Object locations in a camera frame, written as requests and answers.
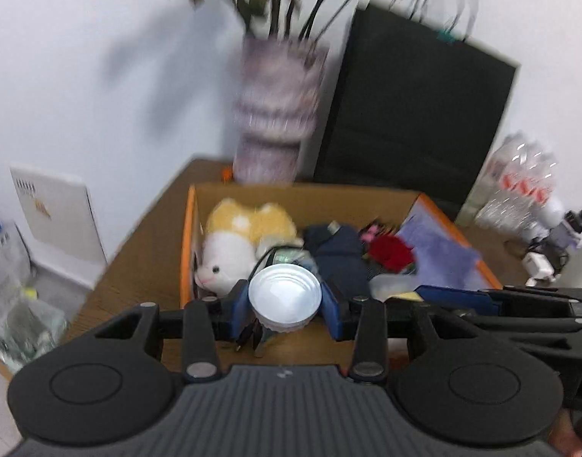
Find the navy blue cloth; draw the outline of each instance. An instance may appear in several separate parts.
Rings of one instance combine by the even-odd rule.
[[[304,248],[310,251],[324,281],[332,281],[345,298],[370,296],[367,266],[357,230],[342,225],[333,235],[329,224],[304,230]]]

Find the gray floor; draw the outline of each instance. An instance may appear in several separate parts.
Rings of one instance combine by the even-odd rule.
[[[39,298],[55,306],[72,319],[85,301],[88,290],[51,272],[39,269],[34,284]],[[11,418],[5,400],[7,382],[0,375],[0,456],[5,455],[19,441],[20,435]]]

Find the metal screw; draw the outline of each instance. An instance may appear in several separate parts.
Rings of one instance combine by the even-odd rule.
[[[191,378],[210,378],[216,375],[216,366],[212,363],[193,363],[187,366],[186,372]]]
[[[384,368],[374,361],[365,361],[353,366],[353,373],[363,378],[374,378],[381,375]]]

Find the gray ribbed panel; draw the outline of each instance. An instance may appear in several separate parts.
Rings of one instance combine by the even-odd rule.
[[[235,366],[187,386],[148,431],[93,449],[26,441],[13,457],[556,457],[541,442],[505,450],[442,443],[406,422],[380,387],[351,383],[334,366]]]

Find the plush toy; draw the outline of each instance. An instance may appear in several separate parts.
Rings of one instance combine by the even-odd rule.
[[[287,212],[277,204],[251,209],[228,198],[208,216],[205,233],[196,283],[223,297],[238,280],[248,278],[257,262],[255,246],[262,238],[292,240],[297,231]]]

